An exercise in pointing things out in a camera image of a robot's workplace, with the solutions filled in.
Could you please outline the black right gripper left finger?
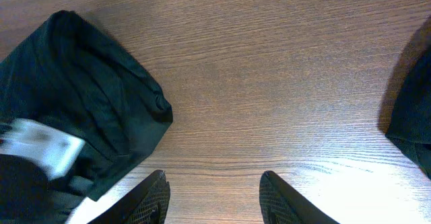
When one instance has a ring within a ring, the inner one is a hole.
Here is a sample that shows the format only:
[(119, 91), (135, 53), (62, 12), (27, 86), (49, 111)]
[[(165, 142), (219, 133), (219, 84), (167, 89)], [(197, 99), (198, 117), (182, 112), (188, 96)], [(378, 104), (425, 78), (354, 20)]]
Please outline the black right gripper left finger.
[(169, 202), (170, 184), (156, 170), (88, 224), (164, 224)]

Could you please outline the black trousers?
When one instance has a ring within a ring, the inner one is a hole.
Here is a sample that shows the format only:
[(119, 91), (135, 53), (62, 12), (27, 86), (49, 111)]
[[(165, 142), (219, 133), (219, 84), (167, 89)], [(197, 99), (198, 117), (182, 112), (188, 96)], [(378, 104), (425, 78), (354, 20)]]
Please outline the black trousers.
[(154, 78), (72, 11), (52, 14), (1, 63), (1, 121), (35, 120), (84, 140), (69, 172), (48, 180), (1, 156), (1, 221), (64, 223), (150, 156), (173, 121)]

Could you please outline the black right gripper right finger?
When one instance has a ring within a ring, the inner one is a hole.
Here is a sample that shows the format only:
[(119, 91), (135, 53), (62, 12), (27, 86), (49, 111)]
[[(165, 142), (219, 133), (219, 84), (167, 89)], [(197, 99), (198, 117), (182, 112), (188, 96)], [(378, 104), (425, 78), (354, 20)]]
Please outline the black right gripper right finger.
[(261, 176), (259, 204), (264, 224), (338, 224), (273, 171)]

